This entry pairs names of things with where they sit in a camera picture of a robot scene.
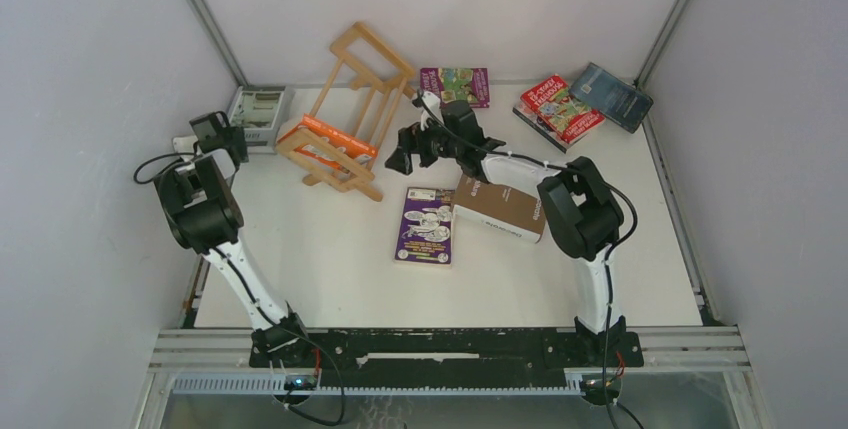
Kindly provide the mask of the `orange Treehouse book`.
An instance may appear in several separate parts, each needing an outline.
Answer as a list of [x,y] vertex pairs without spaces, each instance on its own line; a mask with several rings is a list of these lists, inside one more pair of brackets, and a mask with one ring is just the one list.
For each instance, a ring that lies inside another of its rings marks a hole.
[[[321,121],[309,114],[303,114],[300,120],[289,120],[281,126],[276,143],[281,143],[284,138],[291,136],[297,129],[306,128],[319,139],[332,145],[338,151],[346,154],[359,164],[366,164],[373,160],[378,150],[376,147],[341,131],[330,124]],[[312,143],[301,144],[295,151],[306,157],[315,159],[333,169],[341,169],[342,166],[329,155]]]

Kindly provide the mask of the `grey ianra book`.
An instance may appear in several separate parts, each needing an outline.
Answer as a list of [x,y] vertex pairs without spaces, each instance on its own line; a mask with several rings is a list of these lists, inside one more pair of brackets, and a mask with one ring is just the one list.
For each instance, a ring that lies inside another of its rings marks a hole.
[[228,110],[232,126],[241,127],[250,154],[272,154],[283,123],[290,118],[295,89],[286,86],[240,86]]

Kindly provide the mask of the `wooden book rack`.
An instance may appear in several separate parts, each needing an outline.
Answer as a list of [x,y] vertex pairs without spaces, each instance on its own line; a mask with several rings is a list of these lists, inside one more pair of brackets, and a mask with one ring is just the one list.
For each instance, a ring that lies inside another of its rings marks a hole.
[[[306,171],[302,183],[325,184],[340,193],[359,192],[383,200],[375,185],[375,163],[401,101],[415,94],[417,70],[368,24],[357,21],[329,46],[335,63],[309,114],[377,148],[377,156],[359,164],[306,128],[275,143],[277,154]],[[337,161],[333,169],[295,149],[312,143]]]

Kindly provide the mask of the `brown white Decorate book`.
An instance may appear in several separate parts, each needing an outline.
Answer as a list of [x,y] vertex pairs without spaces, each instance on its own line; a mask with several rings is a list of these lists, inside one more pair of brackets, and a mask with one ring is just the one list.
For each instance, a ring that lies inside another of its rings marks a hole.
[[508,186],[482,183],[465,175],[460,177],[455,190],[453,213],[530,243],[538,243],[546,227],[539,199]]

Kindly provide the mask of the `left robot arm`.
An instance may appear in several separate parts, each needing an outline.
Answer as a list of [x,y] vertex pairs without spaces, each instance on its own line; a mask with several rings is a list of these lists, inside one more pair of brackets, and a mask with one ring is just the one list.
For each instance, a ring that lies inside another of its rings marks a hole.
[[253,352],[274,353],[290,366],[305,363],[313,343],[297,312],[276,297],[243,240],[244,217],[230,180],[249,160],[245,131],[222,111],[190,121],[187,150],[137,166],[137,185],[154,186],[174,239],[218,270],[248,315]]

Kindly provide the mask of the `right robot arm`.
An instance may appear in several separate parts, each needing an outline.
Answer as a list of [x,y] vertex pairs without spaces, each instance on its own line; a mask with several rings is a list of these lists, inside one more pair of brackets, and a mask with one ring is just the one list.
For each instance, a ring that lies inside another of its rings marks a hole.
[[[414,158],[421,168],[450,159],[476,182],[535,197],[556,246],[581,266],[576,273],[581,291],[576,327],[583,332],[577,340],[579,355],[589,364],[605,364],[617,352],[615,336],[626,330],[613,259],[638,224],[633,203],[588,157],[557,165],[506,149],[504,141],[484,134],[466,102],[442,104],[438,96],[424,91],[412,104],[420,118],[399,130],[385,168],[409,175],[416,167]],[[633,227],[622,233],[626,221]]]

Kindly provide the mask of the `purple white cartoon book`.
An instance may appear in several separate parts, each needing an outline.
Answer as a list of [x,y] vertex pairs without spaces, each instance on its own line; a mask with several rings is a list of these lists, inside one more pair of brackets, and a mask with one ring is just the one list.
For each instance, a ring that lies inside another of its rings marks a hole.
[[450,267],[453,261],[452,189],[408,187],[393,251],[395,263]]

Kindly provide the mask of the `purple Treehouse book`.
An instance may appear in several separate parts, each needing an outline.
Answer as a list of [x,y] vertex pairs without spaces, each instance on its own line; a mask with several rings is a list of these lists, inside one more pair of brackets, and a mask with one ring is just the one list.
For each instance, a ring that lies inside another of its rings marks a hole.
[[487,68],[424,67],[419,71],[422,90],[439,96],[443,104],[465,101],[473,109],[490,106]]

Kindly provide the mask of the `dark floral book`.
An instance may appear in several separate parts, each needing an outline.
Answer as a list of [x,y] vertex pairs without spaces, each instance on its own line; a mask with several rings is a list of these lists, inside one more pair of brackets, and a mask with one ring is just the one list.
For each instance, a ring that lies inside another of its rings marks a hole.
[[563,153],[568,151],[569,144],[553,129],[551,129],[534,111],[529,108],[525,108],[522,105],[516,104],[512,108],[512,113],[549,143],[555,146],[559,151]]

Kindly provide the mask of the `red Treehouse book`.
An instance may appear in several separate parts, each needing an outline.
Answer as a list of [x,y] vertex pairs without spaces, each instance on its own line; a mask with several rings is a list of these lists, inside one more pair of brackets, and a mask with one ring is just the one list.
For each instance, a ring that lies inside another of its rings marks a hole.
[[569,147],[600,127],[605,118],[569,93],[569,84],[553,74],[521,94],[517,104],[534,111]]

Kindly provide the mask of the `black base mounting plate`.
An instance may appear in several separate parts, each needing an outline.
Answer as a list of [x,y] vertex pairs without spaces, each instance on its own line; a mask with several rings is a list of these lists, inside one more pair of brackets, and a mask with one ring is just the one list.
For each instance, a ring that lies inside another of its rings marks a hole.
[[252,368],[317,375],[324,388],[536,389],[565,386],[569,369],[606,370],[644,365],[634,332],[613,338],[573,328],[330,329],[308,333]]

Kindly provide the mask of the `dark blue book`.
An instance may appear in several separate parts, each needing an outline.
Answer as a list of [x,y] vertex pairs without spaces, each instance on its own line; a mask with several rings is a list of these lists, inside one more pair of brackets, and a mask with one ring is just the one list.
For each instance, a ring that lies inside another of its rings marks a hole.
[[629,133],[641,127],[654,105],[653,99],[642,90],[593,62],[570,86],[569,93]]

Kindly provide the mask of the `aluminium frame rail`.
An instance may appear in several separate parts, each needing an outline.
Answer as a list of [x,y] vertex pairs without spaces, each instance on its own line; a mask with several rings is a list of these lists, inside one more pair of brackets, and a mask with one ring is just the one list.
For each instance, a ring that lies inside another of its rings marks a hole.
[[642,327],[599,350],[565,328],[329,329],[306,339],[188,329],[162,332],[149,368],[210,391],[527,394],[640,373],[747,372],[751,363],[732,327]]

